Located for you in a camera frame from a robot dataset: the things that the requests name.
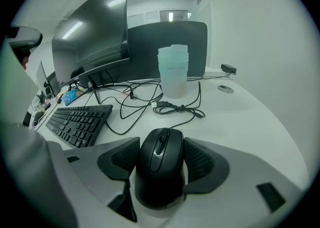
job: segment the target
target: small black box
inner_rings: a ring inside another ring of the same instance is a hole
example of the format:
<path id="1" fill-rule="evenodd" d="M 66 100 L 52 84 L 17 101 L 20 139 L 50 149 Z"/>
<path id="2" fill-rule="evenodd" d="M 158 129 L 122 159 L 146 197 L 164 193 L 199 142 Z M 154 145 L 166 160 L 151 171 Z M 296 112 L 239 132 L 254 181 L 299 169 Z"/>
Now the small black box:
<path id="1" fill-rule="evenodd" d="M 230 73 L 230 74 L 236 74 L 237 73 L 237 69 L 228 65 L 228 64 L 221 64 L 221 69 L 224 72 Z"/>

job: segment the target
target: white wall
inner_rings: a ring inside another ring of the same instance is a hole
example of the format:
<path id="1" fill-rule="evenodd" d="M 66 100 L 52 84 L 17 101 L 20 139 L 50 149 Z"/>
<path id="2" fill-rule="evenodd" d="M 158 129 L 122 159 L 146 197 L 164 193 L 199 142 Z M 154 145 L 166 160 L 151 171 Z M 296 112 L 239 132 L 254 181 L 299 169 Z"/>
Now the white wall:
<path id="1" fill-rule="evenodd" d="M 313 177 L 320 158 L 320 36 L 309 13 L 300 0 L 202 0 L 197 12 L 208 5 L 210 67 L 237 67 L 234 81 L 283 123 Z"/>
<path id="2" fill-rule="evenodd" d="M 35 83 L 37 83 L 36 73 L 40 61 L 42 61 L 44 72 L 47 77 L 55 71 L 51 42 L 40 44 L 29 56 L 29 62 L 26 65 L 26 73 Z"/>

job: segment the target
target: desk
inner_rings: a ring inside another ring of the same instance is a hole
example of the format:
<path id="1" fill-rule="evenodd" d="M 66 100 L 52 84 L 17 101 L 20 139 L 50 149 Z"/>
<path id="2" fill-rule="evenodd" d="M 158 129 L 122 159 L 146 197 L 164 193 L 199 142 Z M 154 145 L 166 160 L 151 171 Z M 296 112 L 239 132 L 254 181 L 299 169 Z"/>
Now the desk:
<path id="1" fill-rule="evenodd" d="M 300 189 L 304 190 L 308 187 L 309 174 L 303 157 L 287 130 L 265 105 L 230 79 L 200 80 L 200 83 L 202 101 L 199 109 L 205 112 L 206 117 L 203 119 L 195 118 L 190 123 L 177 127 L 176 129 L 179 129 L 184 137 L 209 141 L 256 155 L 286 176 Z M 218 85 L 229 86 L 234 89 L 234 93 L 224 93 L 217 88 Z M 155 86 L 140 86 L 134 91 L 134 94 L 142 99 L 149 99 Z M 99 90 L 98 94 L 101 100 L 108 96 L 115 96 L 119 101 L 122 101 L 125 97 L 124 94 L 109 89 Z M 198 82 L 187 82 L 187 94 L 183 98 L 173 100 L 164 96 L 162 100 L 168 100 L 176 105 L 186 105 L 192 102 L 197 94 Z M 83 106 L 90 95 L 91 93 L 88 93 L 68 107 Z M 97 100 L 93 95 L 87 106 L 96 104 Z M 139 115 L 134 114 L 128 119 L 122 120 L 119 116 L 120 105 L 114 99 L 107 99 L 103 104 L 113 105 L 112 113 L 107 121 L 110 127 L 117 132 L 126 131 Z M 144 105 L 140 100 L 129 98 L 127 104 Z M 63 103 L 58 104 L 56 108 L 58 107 L 64 107 Z M 132 111 L 132 108 L 123 109 L 124 114 Z M 116 135 L 107 126 L 104 126 L 95 144 L 135 136 L 140 137 L 142 144 L 153 129 L 171 127 L 190 118 L 191 114 L 187 112 L 158 116 L 151 107 L 148 107 L 141 119 L 127 134 Z M 38 132 L 46 140 L 58 142 L 63 150 L 73 147 L 59 140 L 45 124 L 39 128 Z"/>

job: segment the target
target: black computer mouse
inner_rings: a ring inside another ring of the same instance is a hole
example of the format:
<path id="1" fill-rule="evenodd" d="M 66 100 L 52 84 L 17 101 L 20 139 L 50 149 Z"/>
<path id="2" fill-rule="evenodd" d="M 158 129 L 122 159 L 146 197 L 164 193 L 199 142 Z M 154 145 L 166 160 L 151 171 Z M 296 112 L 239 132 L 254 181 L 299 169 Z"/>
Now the black computer mouse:
<path id="1" fill-rule="evenodd" d="M 144 140 L 136 161 L 135 195 L 150 209 L 165 209 L 182 196 L 183 134 L 176 129 L 153 130 Z"/>

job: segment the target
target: black keyboard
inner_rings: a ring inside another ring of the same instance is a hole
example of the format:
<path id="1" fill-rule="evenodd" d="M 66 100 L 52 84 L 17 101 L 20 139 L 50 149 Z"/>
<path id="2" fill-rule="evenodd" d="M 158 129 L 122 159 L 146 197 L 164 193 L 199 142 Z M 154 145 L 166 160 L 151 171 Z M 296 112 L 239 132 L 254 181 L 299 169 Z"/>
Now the black keyboard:
<path id="1" fill-rule="evenodd" d="M 112 107 L 102 105 L 58 108 L 46 126 L 57 137 L 77 148 L 92 146 Z"/>

